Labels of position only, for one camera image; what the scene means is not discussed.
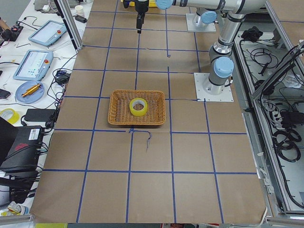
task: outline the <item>connector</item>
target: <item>connector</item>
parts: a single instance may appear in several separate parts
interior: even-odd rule
[[[266,188],[267,188],[267,192],[268,192],[269,194],[273,194],[273,193],[275,192],[274,187],[272,187],[271,185],[266,186]]]
[[[265,186],[270,185],[270,180],[268,178],[264,178],[263,181],[264,181]]]
[[[44,5],[43,8],[42,8],[42,10],[43,10],[44,12],[49,12],[49,10],[50,10],[49,5]]]

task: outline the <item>power adapter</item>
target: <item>power adapter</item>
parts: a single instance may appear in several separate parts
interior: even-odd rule
[[[75,20],[80,21],[81,23],[86,23],[87,22],[87,19],[80,16],[80,15],[76,15]]]

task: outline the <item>yellow tape roll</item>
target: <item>yellow tape roll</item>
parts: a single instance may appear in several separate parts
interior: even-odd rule
[[[134,107],[135,105],[142,105],[143,108],[141,110],[135,110]],[[147,111],[148,111],[148,103],[146,100],[142,99],[142,98],[134,98],[130,104],[130,111],[132,113],[132,115],[134,116],[143,116],[146,115]]]
[[[18,121],[19,114],[16,113],[14,109],[7,108],[7,109],[4,109],[0,112],[0,117],[5,119],[10,124],[14,124]]]

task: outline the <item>wicker basket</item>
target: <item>wicker basket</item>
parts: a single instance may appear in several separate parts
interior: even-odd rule
[[[141,97],[148,103],[144,116],[131,114],[129,103]],[[110,99],[108,122],[115,125],[161,125],[165,122],[165,96],[162,91],[114,90]]]

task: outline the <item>table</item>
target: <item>table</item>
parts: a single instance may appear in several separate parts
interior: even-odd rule
[[[45,22],[48,20],[54,20],[62,23],[62,18],[60,16],[57,16],[56,14],[45,14],[41,13],[39,11],[34,10],[34,0],[31,0],[31,2],[28,4],[26,7],[25,11],[23,14],[20,16],[19,20],[23,20],[24,17],[27,16],[34,16],[37,17],[37,20],[35,21],[36,25],[43,25]],[[88,17],[90,13],[90,9],[92,7],[92,3],[90,4],[84,4],[84,11],[85,11],[85,16]],[[72,14],[76,14],[75,9],[71,9]],[[29,17],[26,19],[24,22],[27,24],[32,23],[34,18]],[[83,35],[83,32],[85,30],[85,24],[75,21],[76,26],[78,28],[78,31],[80,32],[81,35]],[[46,76],[41,80],[42,84],[45,87],[45,93],[41,99],[38,101],[29,104],[35,108],[55,108],[54,105],[54,99],[49,97],[47,95],[47,89],[50,87],[51,82],[53,80],[53,75],[52,72],[55,71],[56,69],[60,69],[70,58],[72,58],[66,65],[65,68],[72,69],[74,62],[75,62],[75,54],[76,51],[72,45],[72,42],[70,40],[70,37],[68,33],[65,33],[62,38],[55,43],[54,45],[50,47],[45,47],[39,44],[36,44],[34,42],[31,42],[28,40],[28,37],[35,31],[34,29],[28,27],[27,25],[23,25],[24,29],[21,32],[20,36],[16,40],[16,42],[4,42],[3,46],[0,47],[0,62],[16,62],[20,63],[29,49],[34,49],[34,50],[51,50],[54,52],[54,59],[53,62],[50,66],[50,69],[48,70]],[[9,100],[0,100],[0,110],[6,109],[6,108],[13,108],[19,115],[20,117],[23,116],[28,108],[32,108],[31,106],[26,106],[26,104],[21,104],[20,102],[16,102],[15,100],[15,91],[17,88],[25,83],[25,81],[18,81],[14,80],[13,74],[17,69],[17,65],[14,64],[1,64],[0,65],[0,70],[3,70],[2,75],[0,76],[0,88],[8,90],[11,92],[11,96],[8,98]],[[53,90],[55,93],[61,92],[63,88],[59,86],[57,83],[52,85]],[[28,123],[28,125],[37,125],[40,124],[41,126],[45,126],[45,123]],[[14,124],[14,126],[21,126],[20,120]],[[49,133],[44,137],[44,142],[48,145],[49,141],[51,139],[52,132]],[[39,157],[38,165],[43,167],[44,162],[46,159],[46,155],[41,155]],[[37,187],[38,183],[35,182],[32,188]],[[24,206],[31,207],[33,202],[33,198],[26,199],[26,201],[23,203]]]

